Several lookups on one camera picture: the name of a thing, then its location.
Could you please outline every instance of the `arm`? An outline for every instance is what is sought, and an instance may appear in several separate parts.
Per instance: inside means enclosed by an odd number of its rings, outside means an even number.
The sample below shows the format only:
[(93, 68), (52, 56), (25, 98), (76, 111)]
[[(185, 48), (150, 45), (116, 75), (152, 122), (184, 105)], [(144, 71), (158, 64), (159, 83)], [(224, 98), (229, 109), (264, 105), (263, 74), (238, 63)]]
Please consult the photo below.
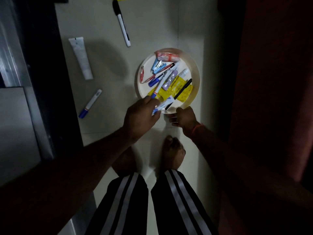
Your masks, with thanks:
[(313, 195), (291, 178), (237, 153), (197, 122), (192, 108), (178, 108), (180, 126), (208, 162), (217, 181), (253, 232), (302, 234), (313, 230)]
[(159, 104), (145, 97), (128, 108), (124, 125), (75, 155), (39, 165), (0, 188), (1, 230), (57, 234), (129, 146), (160, 118)]

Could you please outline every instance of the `floor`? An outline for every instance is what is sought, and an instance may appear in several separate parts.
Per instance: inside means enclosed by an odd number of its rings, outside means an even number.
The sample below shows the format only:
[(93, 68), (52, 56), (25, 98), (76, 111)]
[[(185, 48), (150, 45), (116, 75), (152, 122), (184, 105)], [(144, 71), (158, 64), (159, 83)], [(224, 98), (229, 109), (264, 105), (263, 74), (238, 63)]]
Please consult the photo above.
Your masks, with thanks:
[[(112, 0), (69, 0), (56, 4), (68, 73), (77, 114), (95, 92), (102, 95), (84, 119), (79, 119), (84, 145), (99, 140), (123, 124), (127, 108), (137, 100), (135, 73), (154, 51), (176, 47), (189, 53), (199, 67), (201, 86), (191, 104), (198, 120), (217, 130), (218, 92), (221, 87), (223, 20), (217, 0), (126, 0), (120, 9), (131, 41), (127, 48)], [(85, 81), (68, 41), (84, 37), (94, 80)], [(153, 168), (160, 158), (166, 135), (179, 138), (186, 149), (180, 171), (193, 187), (214, 223), (218, 221), (219, 194), (214, 176), (204, 158), (180, 128), (161, 116), (135, 145), (139, 167), (149, 190), (156, 178)], [(110, 181), (117, 175), (110, 168), (94, 190), (97, 206)], [(153, 203), (149, 198), (147, 234), (158, 234)]]

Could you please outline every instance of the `red fabric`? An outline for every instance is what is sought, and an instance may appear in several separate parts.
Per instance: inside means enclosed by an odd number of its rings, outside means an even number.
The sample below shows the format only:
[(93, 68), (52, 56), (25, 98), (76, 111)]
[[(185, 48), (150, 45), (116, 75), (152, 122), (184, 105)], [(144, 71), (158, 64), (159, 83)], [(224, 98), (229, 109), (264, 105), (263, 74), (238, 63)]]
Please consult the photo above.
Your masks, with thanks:
[[(313, 142), (313, 0), (247, 0), (229, 143), (300, 181)], [(222, 199), (219, 231), (247, 234)]]

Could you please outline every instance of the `leg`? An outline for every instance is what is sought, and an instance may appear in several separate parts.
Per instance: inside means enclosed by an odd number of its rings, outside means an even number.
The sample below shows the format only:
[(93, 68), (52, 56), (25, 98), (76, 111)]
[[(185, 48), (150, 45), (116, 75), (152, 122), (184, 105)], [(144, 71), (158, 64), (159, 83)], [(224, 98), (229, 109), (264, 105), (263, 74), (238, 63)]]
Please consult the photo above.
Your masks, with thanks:
[(194, 190), (177, 169), (186, 151), (177, 138), (163, 144), (161, 175), (151, 190), (159, 234), (218, 234)]
[(128, 148), (112, 165), (119, 175), (107, 189), (85, 235), (147, 233), (148, 188), (136, 173), (135, 155)]

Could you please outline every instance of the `plate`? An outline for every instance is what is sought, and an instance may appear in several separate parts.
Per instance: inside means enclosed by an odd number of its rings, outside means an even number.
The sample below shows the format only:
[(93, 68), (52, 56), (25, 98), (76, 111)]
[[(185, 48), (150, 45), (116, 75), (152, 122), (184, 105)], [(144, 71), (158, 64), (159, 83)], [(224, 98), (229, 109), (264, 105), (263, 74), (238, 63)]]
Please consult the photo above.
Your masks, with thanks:
[(148, 82), (147, 83), (140, 83), (140, 74), (141, 74), (141, 70), (142, 70), (142, 66), (143, 66), (144, 71), (145, 71), (145, 74), (143, 77), (143, 82), (153, 75), (151, 73), (151, 67), (152, 67), (152, 65), (156, 59), (156, 53), (157, 52), (166, 52), (166, 53), (171, 53), (171, 54), (178, 54), (180, 59), (181, 59), (181, 63), (177, 68), (178, 73), (182, 72), (185, 68), (189, 68), (189, 72), (184, 77), (184, 80), (188, 81), (190, 78), (192, 78), (192, 80), (193, 80), (191, 85), (193, 85), (194, 88), (184, 103), (180, 102), (179, 100), (175, 100), (175, 102), (167, 110), (162, 109), (163, 114), (173, 114), (173, 113), (176, 113), (176, 109), (178, 107), (182, 107), (183, 109), (185, 109), (196, 98), (198, 91), (199, 91), (199, 87), (200, 87), (199, 69), (198, 69), (196, 62), (190, 57), (190, 55), (185, 53), (184, 51), (182, 51), (180, 49), (164, 48), (164, 49), (160, 49), (158, 51), (155, 51), (155, 53), (153, 53), (149, 57), (147, 57), (142, 62), (142, 64), (139, 66), (139, 69), (138, 69), (138, 72), (136, 75), (136, 84), (135, 84), (136, 92), (137, 92), (139, 98), (144, 98), (156, 86), (156, 85), (154, 85), (153, 87), (149, 87)]

